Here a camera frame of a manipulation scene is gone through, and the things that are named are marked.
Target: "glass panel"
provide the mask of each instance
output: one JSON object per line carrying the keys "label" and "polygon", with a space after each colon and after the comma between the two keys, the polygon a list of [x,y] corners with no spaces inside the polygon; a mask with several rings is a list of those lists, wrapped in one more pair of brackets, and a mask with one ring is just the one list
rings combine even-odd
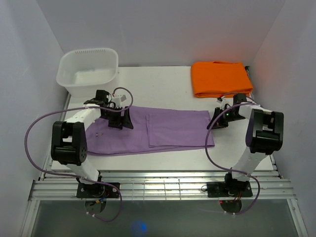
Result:
{"label": "glass panel", "polygon": [[[243,206],[250,200],[243,200]],[[108,201],[102,217],[114,216],[118,201]],[[286,200],[258,200],[240,216],[208,212],[222,209],[216,200],[125,201],[120,216],[104,223],[86,215],[84,201],[41,201],[33,237],[296,237]]]}

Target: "black mounting plate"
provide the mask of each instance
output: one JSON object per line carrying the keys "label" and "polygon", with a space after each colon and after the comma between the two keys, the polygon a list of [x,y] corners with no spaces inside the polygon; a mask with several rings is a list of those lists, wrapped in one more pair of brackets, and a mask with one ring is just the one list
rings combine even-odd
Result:
{"label": "black mounting plate", "polygon": [[[224,182],[208,182],[206,183],[207,196],[209,198],[233,198],[228,195],[228,190],[225,188]],[[242,198],[250,198],[252,197],[252,190],[250,184],[247,185],[245,191],[241,191]]]}
{"label": "black mounting plate", "polygon": [[[115,187],[117,187],[119,189],[120,183],[109,183],[114,185]],[[79,183],[78,184],[78,188],[77,188],[77,198],[98,198],[98,197],[94,197],[93,195],[91,195],[90,193],[88,193],[87,191],[85,191],[84,189],[84,184],[83,183]],[[113,192],[113,188],[104,185],[104,189],[105,189],[105,193],[108,193],[108,197],[107,198],[118,198],[119,197],[119,193]]]}

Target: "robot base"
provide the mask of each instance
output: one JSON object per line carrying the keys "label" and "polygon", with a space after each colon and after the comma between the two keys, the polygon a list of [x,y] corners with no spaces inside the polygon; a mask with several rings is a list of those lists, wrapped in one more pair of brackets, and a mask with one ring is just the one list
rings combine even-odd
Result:
{"label": "robot base", "polygon": [[[109,183],[109,184],[112,184],[119,189],[120,183]],[[100,185],[100,187],[102,188],[102,192],[100,195],[92,195],[91,192],[88,192],[86,190],[86,185],[87,184],[84,184],[84,183],[78,184],[77,195],[76,195],[77,198],[102,198],[104,197],[105,194],[107,194],[107,198],[119,197],[118,192],[114,188],[111,188],[106,185]]]}
{"label": "robot base", "polygon": [[[240,192],[229,192],[226,188],[225,182],[208,182],[207,186],[207,196],[209,198],[234,198],[238,196]],[[242,198],[250,198],[252,197],[252,190],[250,184],[247,185],[245,191],[241,191]]]}

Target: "metal frame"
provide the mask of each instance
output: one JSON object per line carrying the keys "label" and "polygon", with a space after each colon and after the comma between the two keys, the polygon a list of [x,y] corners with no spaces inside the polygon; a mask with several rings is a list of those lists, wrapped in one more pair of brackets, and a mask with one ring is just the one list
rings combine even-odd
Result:
{"label": "metal frame", "polygon": [[[276,171],[254,172],[261,183],[259,199],[295,198],[291,182],[276,178],[276,174]],[[115,172],[102,173],[102,176],[104,182],[120,182],[124,200],[206,200],[210,198],[201,190],[202,186],[207,182],[224,181],[225,172]],[[257,184],[250,180],[250,185],[255,196],[258,192]],[[80,200],[76,198],[77,187],[78,183],[74,178],[46,177],[44,181],[33,183],[30,200]]]}

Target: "fabric fold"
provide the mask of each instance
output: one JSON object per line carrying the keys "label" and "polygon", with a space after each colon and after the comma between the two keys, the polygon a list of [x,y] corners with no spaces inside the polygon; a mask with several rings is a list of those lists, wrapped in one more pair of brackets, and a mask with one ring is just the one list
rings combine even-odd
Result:
{"label": "fabric fold", "polygon": [[249,95],[253,89],[242,63],[196,62],[191,66],[191,80],[198,98],[218,98],[230,92]]}

